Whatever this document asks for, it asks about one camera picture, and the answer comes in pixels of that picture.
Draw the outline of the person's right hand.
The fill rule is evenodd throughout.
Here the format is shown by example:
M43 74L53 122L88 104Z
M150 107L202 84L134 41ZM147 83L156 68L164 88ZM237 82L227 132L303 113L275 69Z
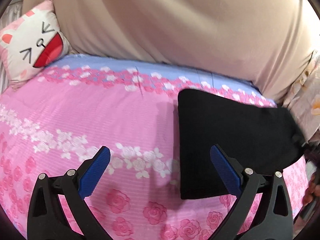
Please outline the person's right hand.
M307 204L312 202L315 197L320 196L320 187L318 184L315 183L315 178L316 178L316 173L314 173L311 176L311 179L309 181L309 186L305 191L305 194L302 200L303 206L306 206Z

